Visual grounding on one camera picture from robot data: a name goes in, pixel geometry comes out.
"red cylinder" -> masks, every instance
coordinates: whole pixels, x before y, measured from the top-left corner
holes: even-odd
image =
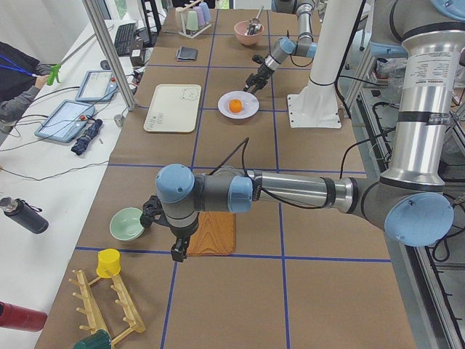
[[[46,313],[0,302],[0,327],[37,332],[44,328]]]

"green cup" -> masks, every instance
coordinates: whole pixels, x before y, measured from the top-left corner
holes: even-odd
[[[103,329],[77,342],[73,349],[111,349],[110,335]]]

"wooden cutting board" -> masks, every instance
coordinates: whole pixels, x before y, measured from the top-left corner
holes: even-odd
[[[197,233],[190,237],[188,256],[225,256],[235,250],[235,215],[201,212]]]

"bowl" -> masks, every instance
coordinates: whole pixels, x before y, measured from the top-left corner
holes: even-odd
[[[142,211],[135,207],[127,207],[115,213],[110,221],[110,233],[119,241],[131,241],[144,231],[140,225]]]
[[[234,26],[235,37],[244,46],[255,45],[263,34],[264,26],[261,24],[259,32],[254,35],[247,35],[248,21],[244,20]]]

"pink bowl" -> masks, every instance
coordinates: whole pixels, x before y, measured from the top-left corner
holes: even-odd
[[[255,45],[260,40],[260,36],[263,34],[264,26],[259,29],[259,32],[254,35],[247,35],[247,27],[248,21],[244,20],[243,22],[239,22],[234,26],[235,37],[239,40],[239,42],[244,46],[252,46]]]

